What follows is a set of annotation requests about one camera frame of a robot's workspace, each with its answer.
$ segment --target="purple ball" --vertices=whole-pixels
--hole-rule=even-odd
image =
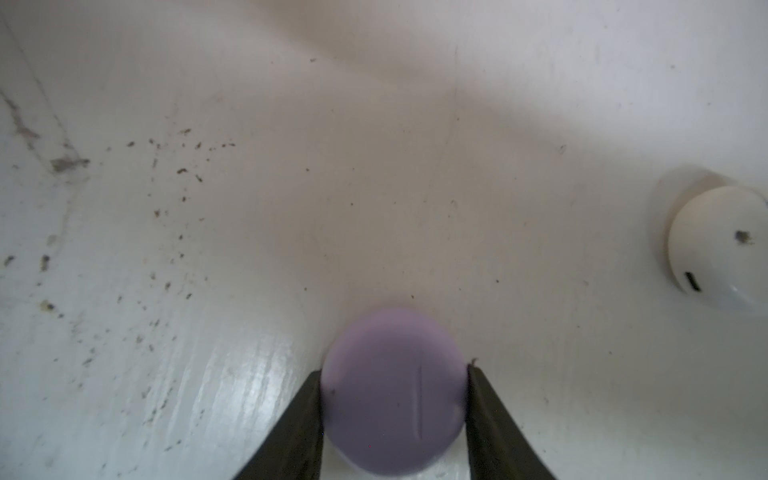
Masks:
[[[323,428],[352,465],[408,475],[462,430],[467,364],[453,338],[415,310],[378,310],[331,346],[320,376]]]

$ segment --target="white knob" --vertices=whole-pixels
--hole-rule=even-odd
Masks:
[[[670,229],[669,259],[691,296],[721,310],[768,314],[768,200],[719,187],[688,202]]]

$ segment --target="purple disc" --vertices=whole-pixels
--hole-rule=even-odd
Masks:
[[[404,308],[354,322],[320,376],[323,429],[346,460],[377,475],[408,475],[462,430],[467,364],[434,320]]]

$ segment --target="stain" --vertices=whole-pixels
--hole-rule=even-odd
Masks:
[[[51,302],[48,302],[47,300],[43,300],[42,302],[40,302],[40,310],[42,312],[52,312],[56,310],[56,305],[54,305]]]
[[[737,230],[736,233],[733,235],[733,238],[736,239],[736,242],[739,245],[754,245],[755,243],[752,241],[752,234],[749,232],[746,232],[744,230]]]
[[[11,111],[11,118],[13,119],[13,124],[16,126],[16,134],[27,142],[27,147],[29,149],[32,149],[32,142],[39,139],[40,135],[24,125],[21,108],[19,108],[10,98],[6,97],[2,90],[0,90],[0,96],[3,97],[5,104],[8,105],[8,109]]]
[[[51,168],[55,174],[74,170],[77,167],[87,167],[91,163],[87,158],[72,158],[67,155],[51,160]]]

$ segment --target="white surface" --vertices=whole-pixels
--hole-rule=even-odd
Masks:
[[[392,304],[479,357],[561,480],[768,475],[768,322],[674,286],[657,201],[689,164],[768,186],[768,3],[0,13],[40,135],[3,106],[0,478],[229,479]],[[467,477],[462,439],[417,478]],[[361,476],[327,449],[323,478]]]
[[[691,297],[715,308],[768,313],[768,200],[747,187],[714,188],[670,227],[670,267]]]

